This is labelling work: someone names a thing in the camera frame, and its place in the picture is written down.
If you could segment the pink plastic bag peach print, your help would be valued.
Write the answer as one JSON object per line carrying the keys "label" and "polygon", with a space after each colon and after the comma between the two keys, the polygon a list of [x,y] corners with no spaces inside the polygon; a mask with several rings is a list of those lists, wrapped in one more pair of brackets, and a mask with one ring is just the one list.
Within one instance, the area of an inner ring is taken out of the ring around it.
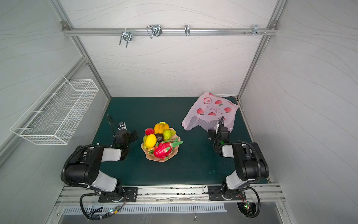
{"label": "pink plastic bag peach print", "polygon": [[186,131],[197,126],[208,131],[215,129],[218,121],[224,118],[224,126],[231,132],[234,128],[236,111],[238,109],[239,106],[230,100],[205,92],[190,108],[182,121],[182,126]]}

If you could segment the yellow lemon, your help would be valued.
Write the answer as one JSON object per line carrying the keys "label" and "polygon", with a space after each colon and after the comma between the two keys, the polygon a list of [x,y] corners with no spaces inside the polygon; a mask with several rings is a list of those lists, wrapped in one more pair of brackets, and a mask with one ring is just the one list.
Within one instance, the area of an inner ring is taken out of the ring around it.
{"label": "yellow lemon", "polygon": [[145,137],[144,146],[146,148],[152,148],[157,143],[157,137],[155,134],[150,134]]}

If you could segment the red yellow strawberry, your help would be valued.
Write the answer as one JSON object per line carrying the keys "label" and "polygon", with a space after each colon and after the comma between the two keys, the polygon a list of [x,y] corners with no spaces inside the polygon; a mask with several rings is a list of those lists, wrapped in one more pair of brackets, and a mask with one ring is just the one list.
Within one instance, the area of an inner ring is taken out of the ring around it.
{"label": "red yellow strawberry", "polygon": [[155,147],[149,148],[149,149],[147,149],[147,153],[150,155],[153,155],[154,150],[155,150]]}

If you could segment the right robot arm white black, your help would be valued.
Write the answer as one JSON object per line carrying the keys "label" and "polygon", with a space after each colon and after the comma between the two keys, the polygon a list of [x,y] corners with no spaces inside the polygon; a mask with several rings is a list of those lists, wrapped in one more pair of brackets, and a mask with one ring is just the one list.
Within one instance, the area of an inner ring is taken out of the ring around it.
{"label": "right robot arm white black", "polygon": [[208,139],[213,143],[214,152],[221,157],[234,159],[235,170],[225,177],[219,190],[224,200],[242,197],[251,184],[269,176],[268,165],[256,142],[230,142],[229,137],[230,131],[224,125],[224,117],[218,119],[215,129],[208,130]]}

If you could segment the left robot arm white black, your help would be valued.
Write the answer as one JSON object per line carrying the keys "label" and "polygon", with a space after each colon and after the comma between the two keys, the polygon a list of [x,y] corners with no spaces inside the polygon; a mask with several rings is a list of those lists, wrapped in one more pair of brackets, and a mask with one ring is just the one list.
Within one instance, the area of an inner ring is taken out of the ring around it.
{"label": "left robot arm white black", "polygon": [[125,190],[119,179],[101,171],[103,162],[123,161],[129,153],[129,146],[138,139],[136,131],[120,129],[114,135],[110,146],[78,146],[66,160],[61,180],[68,186],[87,188],[103,195],[105,200],[118,202],[125,197]]}

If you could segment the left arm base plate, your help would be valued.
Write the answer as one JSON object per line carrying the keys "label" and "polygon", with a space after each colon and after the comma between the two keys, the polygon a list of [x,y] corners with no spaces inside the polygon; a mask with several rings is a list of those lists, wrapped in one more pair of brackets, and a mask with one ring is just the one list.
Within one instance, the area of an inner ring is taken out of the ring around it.
{"label": "left arm base plate", "polygon": [[99,196],[99,203],[136,202],[138,187],[124,187],[118,192],[102,192]]}

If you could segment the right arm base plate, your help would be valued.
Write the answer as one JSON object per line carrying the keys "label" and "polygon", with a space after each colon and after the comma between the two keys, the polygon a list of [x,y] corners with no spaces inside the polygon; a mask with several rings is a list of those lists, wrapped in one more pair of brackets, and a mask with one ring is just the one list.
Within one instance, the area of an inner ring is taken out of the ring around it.
{"label": "right arm base plate", "polygon": [[246,201],[246,196],[238,190],[223,191],[219,185],[208,185],[203,188],[203,193],[208,195],[209,201]]}

